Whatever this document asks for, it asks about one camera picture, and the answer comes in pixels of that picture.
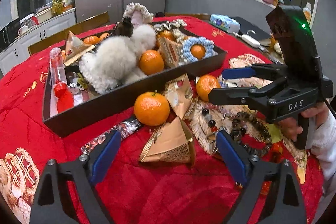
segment red tablecloth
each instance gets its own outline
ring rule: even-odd
[[[179,18],[186,21],[187,30],[212,39],[217,46],[227,50],[223,68],[228,67],[230,58],[244,53],[252,53],[267,62],[258,52],[205,22],[192,17]],[[157,18],[156,21],[173,19],[176,17]],[[112,26],[101,27],[78,36],[82,38],[110,29]],[[55,135],[41,119],[43,82],[50,49],[34,54],[0,81],[0,192],[23,223],[28,223],[29,212],[26,211],[29,211],[33,199],[38,171],[42,173],[47,160],[74,160],[80,155],[82,145],[133,112],[132,108],[127,109],[63,139]],[[220,72],[221,69],[212,74],[218,76]],[[196,144],[196,165],[192,170],[185,165],[160,168],[140,166],[138,157],[149,136],[148,128],[144,127],[124,140],[105,180],[96,186],[115,222],[221,223],[239,195],[225,164],[206,154]],[[293,162],[293,157],[285,148],[283,156]],[[307,223],[315,215],[322,183],[319,164],[311,155],[307,163],[306,182],[301,185]],[[82,223],[88,223],[73,186],[71,195],[79,219]],[[264,200],[265,197],[259,198],[250,223],[257,222]]]

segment red quilted cloth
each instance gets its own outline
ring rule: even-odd
[[[244,53],[252,53],[268,61],[258,52],[201,20],[192,17],[179,18],[186,21],[187,30],[205,36],[227,50],[223,68],[228,67],[230,58]],[[78,36],[82,38],[110,29],[112,26],[101,27]],[[47,72],[50,49],[34,54],[0,80],[2,138],[0,158],[4,159],[6,153],[14,153],[17,148],[22,147],[31,156],[40,174],[47,160],[56,159],[58,162],[74,160],[80,155],[81,146],[128,118],[133,111],[132,108],[127,109],[74,132],[66,138],[59,138],[42,123],[41,119],[45,75],[43,73]],[[221,70],[212,74],[218,76]],[[239,195],[225,164],[207,155],[196,144],[197,158],[192,170],[186,165],[155,168],[141,166],[138,157],[149,136],[148,128],[144,127],[124,140],[105,180],[96,186],[115,222],[117,224],[221,223]],[[250,139],[250,143],[255,147],[260,145],[253,139]],[[283,150],[283,156],[293,162],[290,153],[285,148]],[[322,194],[322,183],[323,175],[318,161],[311,155],[307,163],[306,182],[301,185],[307,223],[311,223],[315,215]],[[81,222],[88,223],[73,189],[71,194]],[[264,200],[265,197],[261,196],[257,201],[250,223],[258,221]]]

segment blue gripper pad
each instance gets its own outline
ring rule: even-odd
[[[89,166],[91,174],[89,176],[89,182],[92,186],[95,186],[98,182],[102,182],[104,179],[107,170],[110,168],[112,161],[119,150],[120,143],[121,134],[119,131],[116,131],[109,140],[105,140],[102,144],[96,145],[91,152],[90,156],[95,152],[96,149],[97,152],[100,152],[101,147],[99,146],[104,146],[104,148],[98,154],[97,160],[95,160],[92,166]]]
[[[225,69],[222,71],[222,77],[227,80],[228,79],[239,79],[239,78],[250,78],[255,75],[256,75],[256,72],[251,67]]]
[[[226,133],[226,131],[218,132],[216,137],[217,148],[234,181],[245,186],[248,182],[247,174],[249,170],[247,170],[246,163],[244,163],[241,158],[239,158],[238,154],[235,152],[226,137],[231,138],[231,136]]]

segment black tray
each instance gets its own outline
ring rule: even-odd
[[[185,30],[183,27],[181,27],[180,30],[186,35],[199,37]],[[155,90],[163,91],[166,82],[184,73],[187,73],[189,78],[193,79],[195,76],[202,76],[219,69],[225,59],[226,51],[216,45],[214,45],[214,51],[216,51],[218,55],[176,68],[169,68],[137,82],[117,87],[106,94],[83,102],[53,117],[50,117],[50,96],[52,87],[49,72],[43,95],[42,121],[58,136],[66,137],[77,130],[132,107],[137,97],[144,92]]]

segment white mug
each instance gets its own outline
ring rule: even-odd
[[[28,29],[29,29],[28,26],[24,25],[19,29],[19,31],[17,33],[18,33],[18,35],[21,35],[21,34],[25,33],[26,31],[28,31]]]

